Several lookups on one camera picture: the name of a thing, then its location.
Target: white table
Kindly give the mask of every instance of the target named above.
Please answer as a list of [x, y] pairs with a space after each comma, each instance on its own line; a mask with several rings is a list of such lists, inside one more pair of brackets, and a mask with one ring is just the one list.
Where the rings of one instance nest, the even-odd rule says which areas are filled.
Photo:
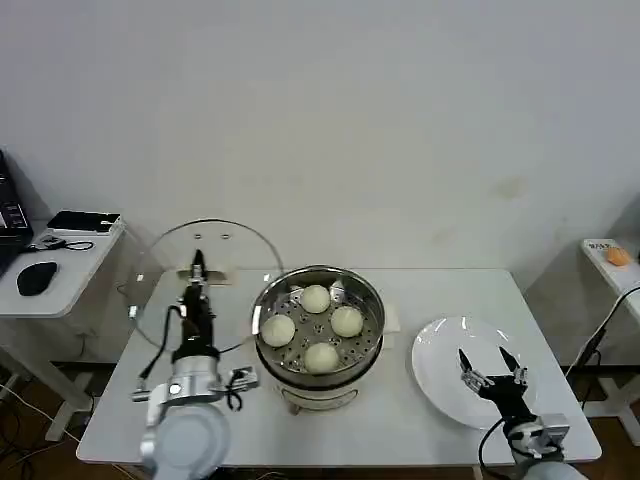
[[[620, 296], [632, 287], [640, 285], [640, 264], [637, 261], [616, 267], [606, 259], [609, 247], [623, 247], [632, 255], [637, 251], [637, 243], [633, 240], [617, 242], [610, 238], [587, 239], [582, 242], [582, 250], [587, 258], [602, 274], [611, 286], [616, 296]], [[631, 314], [640, 321], [640, 292], [633, 293], [625, 300], [625, 305]], [[631, 442], [640, 446], [640, 422], [631, 410], [631, 405], [640, 400], [640, 375], [636, 375], [624, 387], [618, 388], [612, 378], [598, 378], [600, 386], [607, 395], [601, 402], [587, 402], [584, 408], [589, 418], [617, 417], [626, 430]]]
[[[57, 319], [69, 313], [122, 232], [120, 227], [104, 236], [65, 236], [69, 242], [90, 240], [94, 247], [86, 251], [61, 249], [23, 254], [0, 277], [0, 349], [65, 400], [47, 432], [47, 440], [60, 439], [62, 428], [74, 412], [91, 409], [92, 400], [84, 393], [91, 375], [81, 373], [75, 383], [70, 381], [33, 345], [23, 323], [30, 318]], [[29, 265], [40, 262], [56, 262], [58, 272], [40, 295], [21, 296], [16, 283], [18, 275]]]
[[[410, 349], [417, 332], [443, 314], [466, 313], [485, 319], [520, 339], [523, 355], [535, 364], [540, 379], [535, 411], [563, 413], [571, 429], [565, 440], [568, 461], [597, 459], [600, 445], [580, 410], [538, 325], [509, 272], [504, 270], [358, 270], [397, 311], [401, 331], [362, 380], [361, 394], [330, 412], [291, 415], [274, 382], [264, 371], [253, 344], [223, 355], [221, 372], [255, 365], [262, 385], [244, 394], [244, 409], [219, 406], [231, 424], [230, 466], [441, 466], [478, 463], [483, 432], [458, 424], [440, 413], [417, 387], [410, 367]], [[216, 345], [232, 345], [250, 331], [251, 306], [273, 272], [238, 272], [236, 287], [211, 288], [216, 319]], [[145, 331], [160, 338], [164, 311], [182, 285], [165, 274], [142, 320]], [[178, 328], [171, 330], [176, 345]], [[146, 404], [133, 403], [130, 393], [156, 348], [134, 332], [77, 450], [86, 462], [138, 464]], [[164, 355], [148, 387], [171, 373]], [[491, 464], [513, 463], [502, 435], [486, 445]]]

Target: black device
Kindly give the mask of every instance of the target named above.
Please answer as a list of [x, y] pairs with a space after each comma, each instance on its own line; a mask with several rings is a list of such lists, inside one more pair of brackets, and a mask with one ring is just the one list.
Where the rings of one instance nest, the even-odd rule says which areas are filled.
[[33, 230], [0, 150], [0, 276], [32, 238]]
[[117, 213], [62, 210], [47, 223], [47, 227], [58, 231], [106, 234], [109, 233], [119, 218], [120, 215]]
[[42, 262], [29, 265], [18, 275], [18, 292], [23, 297], [33, 297], [44, 292], [51, 279], [58, 271], [58, 264], [55, 262]]

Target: black cable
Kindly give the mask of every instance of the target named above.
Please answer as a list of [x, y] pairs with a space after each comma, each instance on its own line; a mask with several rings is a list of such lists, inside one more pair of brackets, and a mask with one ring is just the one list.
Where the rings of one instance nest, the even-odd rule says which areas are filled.
[[587, 362], [593, 356], [594, 352], [600, 346], [600, 342], [602, 342], [602, 339], [603, 339], [603, 337], [604, 337], [604, 335], [605, 335], [605, 333], [607, 331], [607, 325], [609, 324], [609, 322], [613, 318], [613, 315], [618, 310], [618, 307], [620, 307], [620, 305], [622, 305], [622, 302], [624, 302], [629, 295], [631, 295], [633, 292], [637, 292], [638, 290], [640, 290], [640, 286], [637, 286], [637, 287], [634, 287], [634, 288], [630, 288], [629, 290], [627, 290], [625, 293], [623, 293], [622, 295], [620, 295], [618, 297], [616, 302], [613, 304], [613, 307], [611, 308], [611, 311], [609, 312], [609, 315], [607, 315], [607, 317], [604, 319], [602, 324], [598, 327], [598, 329], [595, 331], [595, 333], [591, 336], [591, 338], [589, 339], [589, 341], [585, 345], [583, 352], [578, 357], [578, 360], [574, 363], [574, 365], [569, 367], [569, 370], [567, 371], [566, 375], [569, 375], [569, 372], [571, 372], [571, 370], [572, 370], [572, 368], [574, 366], [580, 368], [580, 367], [583, 367], [583, 366], [585, 366], [587, 364]]
[[[2, 464], [2, 462], [7, 460], [8, 458], [11, 458], [13, 455], [20, 455], [21, 457], [23, 457], [29, 453], [28, 448], [22, 447], [16, 443], [16, 440], [20, 435], [20, 430], [22, 429], [22, 424], [20, 422], [20, 413], [15, 408], [15, 406], [12, 405], [11, 403], [7, 402], [4, 399], [2, 399], [1, 401], [9, 408], [9, 410], [11, 411], [11, 414], [15, 418], [16, 430], [11, 440], [9, 440], [6, 437], [5, 432], [2, 429], [0, 429], [0, 438], [2, 438], [2, 440], [7, 444], [7, 447], [2, 450], [2, 453], [0, 453], [0, 464]], [[25, 462], [21, 466], [20, 479], [31, 480], [34, 477], [35, 477], [35, 468], [33, 467], [33, 464], [29, 460], [25, 460]]]
[[235, 350], [236, 348], [240, 348], [242, 345], [244, 345], [244, 342], [240, 342], [240, 343], [238, 343], [238, 344], [236, 344], [236, 345], [234, 345], [232, 347], [228, 347], [228, 348], [225, 348], [224, 350], [220, 350], [220, 353], [222, 354], [222, 353], [231, 352], [232, 350]]
[[511, 480], [511, 478], [509, 478], [507, 475], [503, 475], [501, 473], [498, 472], [494, 472], [493, 470], [491, 470], [489, 467], [487, 467], [484, 463], [484, 459], [482, 456], [482, 451], [484, 450], [484, 444], [487, 442], [487, 440], [489, 439], [489, 437], [491, 436], [491, 434], [495, 431], [496, 428], [498, 428], [504, 421], [506, 420], [506, 418], [501, 418], [500, 420], [498, 420], [496, 423], [493, 424], [493, 427], [491, 427], [487, 433], [484, 434], [484, 437], [482, 437], [482, 440], [480, 440], [480, 447], [478, 447], [478, 460], [480, 460], [480, 470], [483, 473], [486, 473], [487, 475], [489, 475], [490, 477], [493, 478], [497, 478], [498, 480]]
[[86, 240], [86, 241], [78, 241], [78, 242], [66, 242], [62, 248], [64, 248], [65, 250], [75, 250], [77, 252], [84, 252], [85, 250], [91, 250], [93, 247], [95, 246], [95, 243], [93, 243], [90, 240]]
[[149, 362], [149, 365], [147, 365], [146, 368], [142, 372], [140, 372], [139, 376], [142, 380], [146, 380], [147, 378], [149, 378], [149, 375], [151, 374], [153, 367], [156, 365], [156, 362], [162, 356], [162, 353], [167, 347], [167, 339], [169, 338], [169, 320], [171, 319], [172, 311], [175, 311], [178, 313], [178, 315], [180, 315], [180, 309], [175, 305], [170, 305], [169, 308], [167, 308], [167, 314], [164, 317], [164, 330], [162, 332], [162, 343], [160, 344], [158, 353], [156, 353], [156, 356], [153, 357], [153, 360], [151, 360], [151, 362]]
[[[598, 355], [598, 361], [596, 362], [597, 366], [600, 366], [600, 364], [602, 363], [602, 354], [600, 353], [600, 350], [595, 350], [594, 351], [595, 354]], [[584, 394], [584, 399], [582, 400], [582, 410], [584, 410], [584, 406], [587, 404], [587, 401], [589, 400], [589, 395], [591, 395], [591, 390], [593, 389], [593, 384], [596, 381], [596, 376], [594, 375], [593, 377], [591, 377], [591, 380], [589, 381], [589, 386], [587, 387], [587, 393]]]
[[229, 383], [227, 383], [227, 406], [232, 412], [239, 412], [240, 410], [242, 410], [242, 397], [240, 397], [238, 392], [233, 390], [233, 384], [236, 382], [236, 380], [244, 378], [245, 375], [245, 372], [243, 372], [242, 370], [235, 370], [233, 372], [233, 375], [231, 375]]

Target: white wall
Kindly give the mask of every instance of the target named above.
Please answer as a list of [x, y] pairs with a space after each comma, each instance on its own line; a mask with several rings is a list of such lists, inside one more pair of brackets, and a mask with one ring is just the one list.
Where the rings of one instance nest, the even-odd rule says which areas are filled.
[[220, 215], [290, 265], [531, 285], [637, 192], [637, 2], [11, 0], [0, 144], [50, 210]]

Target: steamed bun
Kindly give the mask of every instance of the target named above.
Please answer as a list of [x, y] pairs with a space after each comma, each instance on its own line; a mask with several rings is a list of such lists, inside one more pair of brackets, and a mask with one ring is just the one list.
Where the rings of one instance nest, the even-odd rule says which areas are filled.
[[338, 361], [338, 352], [328, 343], [311, 345], [304, 353], [304, 365], [310, 373], [332, 372]]
[[362, 331], [362, 314], [357, 308], [340, 307], [331, 315], [331, 328], [341, 337], [355, 337]]
[[274, 315], [260, 327], [260, 335], [270, 347], [283, 347], [296, 333], [296, 326], [286, 315]]
[[322, 285], [311, 285], [302, 291], [300, 303], [309, 313], [322, 313], [331, 304], [331, 297]]

